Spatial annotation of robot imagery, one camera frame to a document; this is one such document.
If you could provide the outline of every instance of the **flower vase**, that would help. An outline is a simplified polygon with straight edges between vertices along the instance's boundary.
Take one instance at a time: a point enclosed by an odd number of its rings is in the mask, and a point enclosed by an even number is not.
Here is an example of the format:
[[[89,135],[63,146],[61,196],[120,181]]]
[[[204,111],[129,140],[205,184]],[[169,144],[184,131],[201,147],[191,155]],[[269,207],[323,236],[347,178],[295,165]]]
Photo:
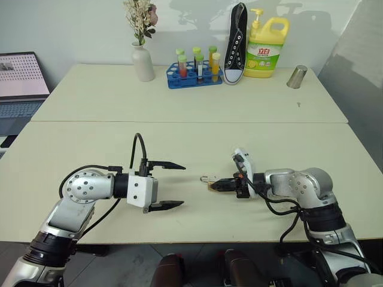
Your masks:
[[[153,80],[154,69],[149,51],[146,50],[143,45],[139,45],[138,42],[133,42],[132,47],[132,61],[138,79],[142,82],[149,82]]]

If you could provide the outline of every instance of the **blue test tube rack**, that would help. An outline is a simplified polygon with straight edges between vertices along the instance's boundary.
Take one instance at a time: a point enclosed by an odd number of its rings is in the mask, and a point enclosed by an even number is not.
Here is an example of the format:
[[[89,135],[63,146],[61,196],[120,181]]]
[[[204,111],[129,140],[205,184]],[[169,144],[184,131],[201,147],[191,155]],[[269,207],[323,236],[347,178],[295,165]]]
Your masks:
[[[222,84],[221,76],[223,75],[223,72],[221,67],[219,68],[218,75],[212,74],[209,61],[203,61],[203,81],[199,83],[197,80],[197,73],[194,71],[194,61],[186,62],[186,64],[187,75],[184,78],[180,76],[178,63],[171,64],[168,70],[166,70],[169,88],[189,88]],[[213,82],[213,76],[218,77],[216,82]]]

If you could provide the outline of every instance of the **floor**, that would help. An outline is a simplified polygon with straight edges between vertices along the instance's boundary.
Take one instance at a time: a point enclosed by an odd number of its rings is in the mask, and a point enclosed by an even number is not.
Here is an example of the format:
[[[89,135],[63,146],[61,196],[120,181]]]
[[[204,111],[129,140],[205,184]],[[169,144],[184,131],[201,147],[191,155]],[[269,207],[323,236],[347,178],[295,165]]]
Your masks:
[[[0,242],[0,283],[27,245]],[[182,254],[188,284],[185,287],[222,286],[217,270],[217,254],[235,248],[247,254],[269,278],[290,277],[296,287],[320,287],[316,273],[294,258],[279,258],[273,243],[206,243],[114,245],[105,257],[78,252],[67,265],[66,287],[149,287],[161,258],[169,253]]]

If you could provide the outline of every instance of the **laptop screen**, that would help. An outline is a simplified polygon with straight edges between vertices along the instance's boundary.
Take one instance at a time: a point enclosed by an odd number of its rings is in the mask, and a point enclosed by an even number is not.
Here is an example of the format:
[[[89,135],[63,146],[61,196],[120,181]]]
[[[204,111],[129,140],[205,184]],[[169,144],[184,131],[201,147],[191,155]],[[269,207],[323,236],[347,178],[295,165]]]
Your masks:
[[[36,99],[48,95],[35,53],[0,54],[0,100]]]

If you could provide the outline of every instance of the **sneaker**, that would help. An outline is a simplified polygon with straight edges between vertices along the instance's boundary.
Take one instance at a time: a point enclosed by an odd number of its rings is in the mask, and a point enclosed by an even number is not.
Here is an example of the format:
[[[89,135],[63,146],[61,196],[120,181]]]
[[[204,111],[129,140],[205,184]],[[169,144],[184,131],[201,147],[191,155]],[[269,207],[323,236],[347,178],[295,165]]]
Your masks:
[[[230,35],[227,45],[224,79],[236,84],[244,73],[246,63],[247,9],[244,3],[235,5],[230,14]]]

